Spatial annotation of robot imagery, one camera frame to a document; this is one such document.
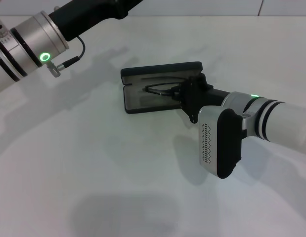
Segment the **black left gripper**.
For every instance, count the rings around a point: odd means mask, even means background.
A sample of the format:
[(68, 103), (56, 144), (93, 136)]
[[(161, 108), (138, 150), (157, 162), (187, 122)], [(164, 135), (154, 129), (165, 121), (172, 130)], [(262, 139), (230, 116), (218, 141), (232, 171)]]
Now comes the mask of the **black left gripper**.
[(71, 41), (106, 19), (121, 20), (142, 0), (72, 0), (49, 17), (66, 41)]

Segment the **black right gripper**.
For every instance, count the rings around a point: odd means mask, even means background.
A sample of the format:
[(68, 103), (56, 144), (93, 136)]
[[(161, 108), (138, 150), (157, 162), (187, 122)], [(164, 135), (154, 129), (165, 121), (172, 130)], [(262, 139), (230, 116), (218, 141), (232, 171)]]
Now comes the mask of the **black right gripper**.
[(178, 91), (171, 98), (179, 102), (181, 109), (193, 124), (198, 122), (198, 114), (203, 106), (221, 106), (230, 92), (214, 89), (207, 83), (206, 76), (200, 73), (184, 79), (178, 84)]

